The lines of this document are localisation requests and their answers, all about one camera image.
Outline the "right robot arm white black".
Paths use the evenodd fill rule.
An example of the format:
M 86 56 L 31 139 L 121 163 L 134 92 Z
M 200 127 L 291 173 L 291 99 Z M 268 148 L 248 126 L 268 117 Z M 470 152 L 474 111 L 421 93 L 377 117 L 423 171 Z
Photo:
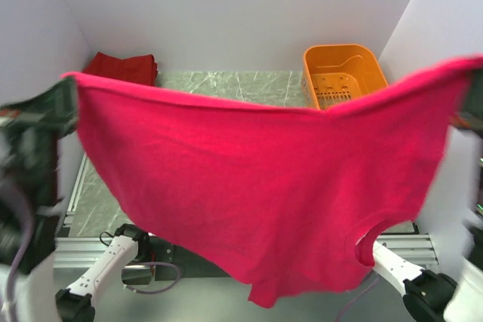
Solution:
M 408 76 L 392 86 L 409 107 L 411 126 L 395 167 L 392 196 L 404 208 L 403 220 L 416 216 L 444 156 L 449 124 L 482 134 L 482 63 L 480 59 L 446 64 Z M 373 245 L 376 273 L 400 294 L 416 321 L 480 321 L 482 319 L 482 229 L 471 226 L 472 244 L 463 259 L 459 281 L 401 258 L 379 241 Z

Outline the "pink t shirt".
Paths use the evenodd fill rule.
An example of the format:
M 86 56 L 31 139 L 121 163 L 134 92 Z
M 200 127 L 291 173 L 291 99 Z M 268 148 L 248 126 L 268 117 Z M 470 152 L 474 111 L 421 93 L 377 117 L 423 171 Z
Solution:
M 330 107 L 265 106 L 77 72 L 78 136 L 129 220 L 281 297 L 357 287 L 416 219 L 481 56 Z

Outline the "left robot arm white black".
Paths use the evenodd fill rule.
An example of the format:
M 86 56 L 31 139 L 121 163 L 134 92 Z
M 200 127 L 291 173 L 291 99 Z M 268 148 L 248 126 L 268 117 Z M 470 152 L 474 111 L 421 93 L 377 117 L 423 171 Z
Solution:
M 53 281 L 60 199 L 58 142 L 78 122 L 76 79 L 67 76 L 29 100 L 1 107 L 1 315 L 6 321 L 93 321 L 110 285 L 131 262 L 146 261 L 149 236 L 122 226 L 97 261 L 76 281 Z

